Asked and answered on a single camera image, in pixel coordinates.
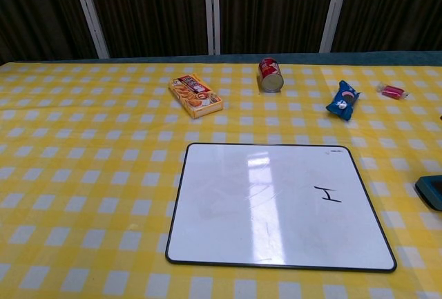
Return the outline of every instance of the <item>can lid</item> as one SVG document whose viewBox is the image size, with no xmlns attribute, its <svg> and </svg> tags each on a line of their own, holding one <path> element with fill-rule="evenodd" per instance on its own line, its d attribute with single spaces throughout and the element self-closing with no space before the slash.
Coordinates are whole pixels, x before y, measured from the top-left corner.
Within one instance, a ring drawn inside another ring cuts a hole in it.
<svg viewBox="0 0 442 299">
<path fill-rule="evenodd" d="M 262 89 L 270 93 L 278 92 L 283 85 L 284 79 L 275 74 L 266 76 L 261 82 Z"/>
</svg>

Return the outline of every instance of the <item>candy wrapper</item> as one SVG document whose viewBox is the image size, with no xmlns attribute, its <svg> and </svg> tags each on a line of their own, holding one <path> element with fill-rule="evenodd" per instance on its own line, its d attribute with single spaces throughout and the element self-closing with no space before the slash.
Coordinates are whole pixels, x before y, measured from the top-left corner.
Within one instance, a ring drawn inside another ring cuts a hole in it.
<svg viewBox="0 0 442 299">
<path fill-rule="evenodd" d="M 353 105 L 359 98 L 359 94 L 347 82 L 339 82 L 339 91 L 336 93 L 333 101 L 327 107 L 329 112 L 336 114 L 342 119 L 348 121 L 352 117 Z"/>
<path fill-rule="evenodd" d="M 382 93 L 382 95 L 392 97 L 393 99 L 404 99 L 409 95 L 409 93 L 405 92 L 402 88 L 386 85 L 384 83 L 379 83 L 376 90 Z"/>
</svg>

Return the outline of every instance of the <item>yellow checkered tablecloth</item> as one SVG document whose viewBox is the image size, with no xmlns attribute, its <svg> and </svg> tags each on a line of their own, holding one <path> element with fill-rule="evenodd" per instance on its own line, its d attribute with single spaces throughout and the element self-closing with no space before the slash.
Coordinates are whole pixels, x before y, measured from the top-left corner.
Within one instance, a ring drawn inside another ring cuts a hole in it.
<svg viewBox="0 0 442 299">
<path fill-rule="evenodd" d="M 0 67 L 0 298 L 440 298 L 442 217 L 413 185 L 442 174 L 442 68 L 252 64 Z M 196 73 L 225 109 L 191 119 L 167 90 Z M 361 91 L 348 123 L 325 110 Z M 383 81 L 411 92 L 378 94 Z M 398 260 L 391 274 L 169 264 L 191 142 L 350 148 Z"/>
</svg>

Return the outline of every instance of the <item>pink snack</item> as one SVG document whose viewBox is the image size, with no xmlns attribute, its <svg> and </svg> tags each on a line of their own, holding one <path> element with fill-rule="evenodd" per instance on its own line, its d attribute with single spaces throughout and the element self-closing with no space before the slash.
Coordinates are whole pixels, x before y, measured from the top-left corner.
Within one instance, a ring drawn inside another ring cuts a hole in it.
<svg viewBox="0 0 442 299">
<path fill-rule="evenodd" d="M 379 85 L 376 87 L 376 90 L 378 92 L 381 92 L 382 95 L 392 97 L 393 99 L 404 99 L 409 94 L 405 92 L 402 88 L 385 85 L 383 83 L 379 83 Z"/>
</svg>

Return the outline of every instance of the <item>teal object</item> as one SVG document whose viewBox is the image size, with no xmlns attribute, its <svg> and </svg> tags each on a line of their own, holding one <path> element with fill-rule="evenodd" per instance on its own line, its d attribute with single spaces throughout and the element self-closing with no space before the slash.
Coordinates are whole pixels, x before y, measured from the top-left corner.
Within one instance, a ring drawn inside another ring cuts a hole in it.
<svg viewBox="0 0 442 299">
<path fill-rule="evenodd" d="M 442 175 L 419 178 L 416 189 L 433 209 L 442 211 Z"/>
</svg>

